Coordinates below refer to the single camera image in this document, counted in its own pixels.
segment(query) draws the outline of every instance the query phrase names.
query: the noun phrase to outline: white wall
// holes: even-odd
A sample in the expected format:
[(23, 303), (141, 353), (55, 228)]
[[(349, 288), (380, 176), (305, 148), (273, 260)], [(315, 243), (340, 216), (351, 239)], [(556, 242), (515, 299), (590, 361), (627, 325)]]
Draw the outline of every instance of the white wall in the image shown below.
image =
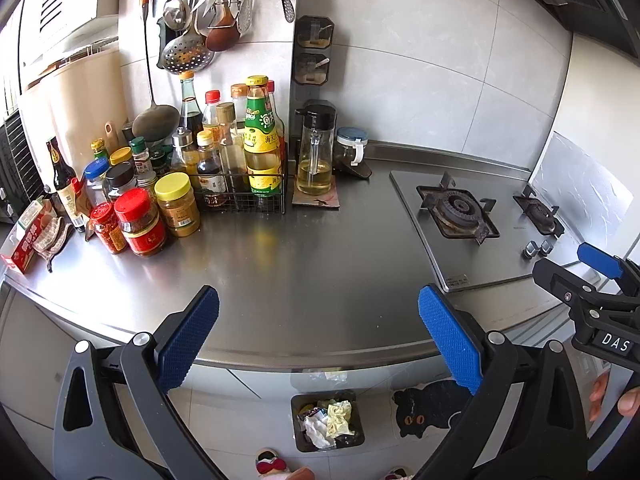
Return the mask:
[[(553, 130), (594, 157), (633, 194), (615, 238), (603, 248), (624, 256), (640, 232), (640, 64), (575, 36)], [(639, 255), (632, 258), (637, 262)]]
[[(159, 0), (158, 15), (147, 21), (147, 38), (151, 63), (151, 78), (157, 104), (171, 104), (180, 109), (180, 80), (156, 67), (159, 38), (156, 21), (165, 0)], [(285, 123), (289, 116), (289, 77), (293, 24), (287, 23), (280, 0), (254, 0), (253, 24), (249, 32), (232, 49), (216, 54), (213, 62), (196, 73), (194, 85), (200, 108), (204, 94), (219, 89), (222, 100), (230, 99), (230, 86), (244, 82), (251, 75), (265, 74), (276, 83), (276, 107)], [(122, 79), (129, 120), (133, 120), (150, 103), (146, 80), (142, 12), (138, 0), (120, 0), (118, 18)]]
[(336, 24), (321, 98), (373, 139), (532, 169), (571, 34), (535, 0), (300, 0)]

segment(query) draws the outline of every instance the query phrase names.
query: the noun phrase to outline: stove knob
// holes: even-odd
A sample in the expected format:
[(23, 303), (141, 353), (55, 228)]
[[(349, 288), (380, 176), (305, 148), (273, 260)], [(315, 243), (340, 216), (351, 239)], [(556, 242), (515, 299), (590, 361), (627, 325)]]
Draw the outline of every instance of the stove knob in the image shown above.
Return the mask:
[(540, 255), (541, 256), (549, 256), (551, 251), (554, 250), (554, 247), (548, 240), (544, 240), (540, 245)]
[(535, 243), (533, 240), (530, 241), (527, 246), (522, 250), (522, 257), (526, 260), (530, 260), (532, 259), (536, 254), (538, 254), (538, 251), (540, 250), (540, 248), (538, 247), (538, 244)]

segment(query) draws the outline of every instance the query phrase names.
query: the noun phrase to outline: glass pitcher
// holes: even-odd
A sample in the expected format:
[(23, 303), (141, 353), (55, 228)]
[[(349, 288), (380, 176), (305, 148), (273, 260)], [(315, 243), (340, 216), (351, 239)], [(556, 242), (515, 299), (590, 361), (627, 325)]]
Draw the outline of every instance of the glass pitcher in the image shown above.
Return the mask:
[(336, 111), (331, 106), (308, 105), (296, 114), (303, 116), (296, 187), (309, 195), (322, 195), (331, 189)]

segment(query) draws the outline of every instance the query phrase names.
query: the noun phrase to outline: stainless steel countertop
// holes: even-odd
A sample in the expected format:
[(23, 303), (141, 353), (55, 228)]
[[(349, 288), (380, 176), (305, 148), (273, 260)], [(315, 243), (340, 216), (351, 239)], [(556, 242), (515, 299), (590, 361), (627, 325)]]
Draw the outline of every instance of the stainless steel countertop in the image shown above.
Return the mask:
[[(201, 364), (248, 370), (366, 368), (437, 354), (417, 311), (436, 282), (428, 254), (400, 200), (391, 170), (526, 180), (524, 170), (427, 150), (373, 145), (367, 181), (338, 176), (339, 210), (287, 207), (280, 215), (204, 214), (195, 234), (151, 258), (109, 254), (74, 234), (49, 274), (35, 257), (5, 280), (57, 316), (126, 342), (153, 332), (204, 284), (220, 295), (220, 317)], [(397, 162), (414, 160), (429, 164)], [(450, 294), (486, 329), (501, 330), (558, 302), (531, 279)]]

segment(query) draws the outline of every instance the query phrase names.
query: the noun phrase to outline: yellow liquid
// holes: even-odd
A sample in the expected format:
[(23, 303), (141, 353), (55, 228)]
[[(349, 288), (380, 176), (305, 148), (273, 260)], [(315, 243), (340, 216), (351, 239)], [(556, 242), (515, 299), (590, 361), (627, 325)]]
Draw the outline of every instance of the yellow liquid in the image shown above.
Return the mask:
[(322, 195), (331, 189), (331, 164), (325, 160), (318, 160), (318, 172), (309, 173), (310, 160), (303, 160), (298, 165), (296, 186), (308, 195)]

